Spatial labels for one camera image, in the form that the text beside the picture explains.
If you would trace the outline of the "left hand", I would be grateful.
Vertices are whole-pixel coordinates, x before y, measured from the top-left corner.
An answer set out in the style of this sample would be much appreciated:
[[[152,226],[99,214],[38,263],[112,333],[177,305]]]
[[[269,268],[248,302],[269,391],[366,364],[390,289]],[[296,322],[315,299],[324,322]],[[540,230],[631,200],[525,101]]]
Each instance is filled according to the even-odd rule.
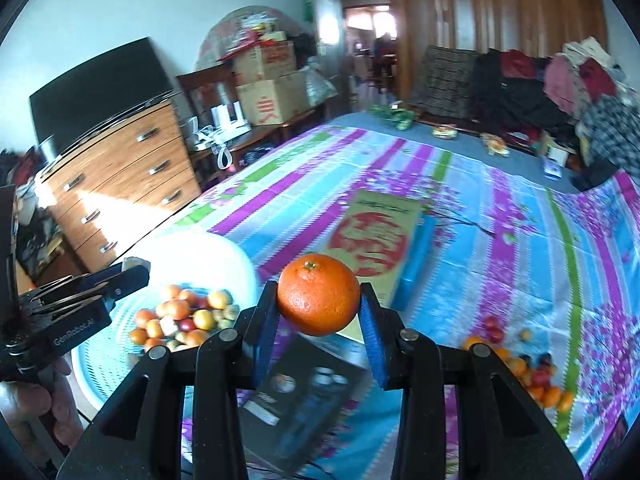
[[[56,377],[53,391],[27,382],[2,382],[1,413],[17,442],[40,468],[49,460],[49,454],[37,442],[28,424],[29,419],[39,418],[49,412],[55,419],[55,439],[73,448],[84,432],[76,402],[67,377],[72,370],[66,359],[58,359],[54,368]]]

